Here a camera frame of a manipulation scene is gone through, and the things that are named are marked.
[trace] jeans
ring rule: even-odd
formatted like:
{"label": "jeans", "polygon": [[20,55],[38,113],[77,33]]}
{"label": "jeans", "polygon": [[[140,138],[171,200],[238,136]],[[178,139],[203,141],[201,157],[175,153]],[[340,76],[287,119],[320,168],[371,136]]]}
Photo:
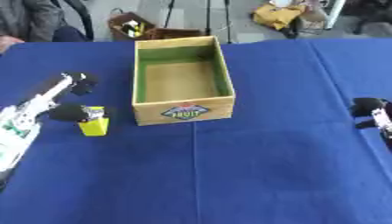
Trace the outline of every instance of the jeans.
{"label": "jeans", "polygon": [[78,29],[65,25],[60,27],[53,35],[53,42],[86,42],[88,39]]}

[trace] blue tablecloth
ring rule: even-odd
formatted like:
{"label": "blue tablecloth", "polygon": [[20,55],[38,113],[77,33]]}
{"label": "blue tablecloth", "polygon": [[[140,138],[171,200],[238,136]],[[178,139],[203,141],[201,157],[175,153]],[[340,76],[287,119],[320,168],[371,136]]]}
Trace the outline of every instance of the blue tablecloth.
{"label": "blue tablecloth", "polygon": [[224,45],[232,119],[137,127],[133,43],[25,44],[0,59],[0,106],[62,71],[100,78],[65,101],[117,108],[109,134],[47,121],[6,190],[1,224],[392,223],[392,157],[358,131],[358,96],[392,99],[392,40]]}

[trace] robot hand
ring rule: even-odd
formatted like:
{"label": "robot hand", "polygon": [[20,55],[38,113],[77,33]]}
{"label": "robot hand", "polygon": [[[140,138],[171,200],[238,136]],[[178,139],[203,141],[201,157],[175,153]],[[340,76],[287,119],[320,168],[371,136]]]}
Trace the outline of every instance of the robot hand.
{"label": "robot hand", "polygon": [[384,142],[392,150],[392,103],[378,98],[355,98],[350,108],[353,117],[372,116],[365,122],[359,122],[355,127],[359,130],[378,128]]}
{"label": "robot hand", "polygon": [[57,101],[63,94],[88,94],[96,83],[93,76],[84,73],[63,73],[30,100],[0,112],[0,185],[38,136],[41,129],[39,118],[56,109],[59,106]]}

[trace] wooden crate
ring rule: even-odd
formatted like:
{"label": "wooden crate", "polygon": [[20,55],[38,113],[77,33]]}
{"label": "wooden crate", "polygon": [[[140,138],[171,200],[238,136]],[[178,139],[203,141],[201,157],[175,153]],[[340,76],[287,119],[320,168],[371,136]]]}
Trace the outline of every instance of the wooden crate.
{"label": "wooden crate", "polygon": [[154,28],[147,31],[147,34],[150,35],[150,39],[182,39],[202,36],[200,30],[168,28]]}
{"label": "wooden crate", "polygon": [[229,118],[234,103],[217,38],[136,42],[132,106],[138,125]]}

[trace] yellow cube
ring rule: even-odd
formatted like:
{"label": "yellow cube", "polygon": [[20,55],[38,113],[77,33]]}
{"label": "yellow cube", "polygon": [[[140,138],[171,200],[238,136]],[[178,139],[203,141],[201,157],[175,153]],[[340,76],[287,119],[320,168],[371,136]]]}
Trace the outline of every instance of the yellow cube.
{"label": "yellow cube", "polygon": [[[90,109],[103,109],[103,107],[90,107]],[[98,118],[89,122],[79,122],[79,127],[87,137],[102,137],[108,132],[109,119],[107,117]]]}

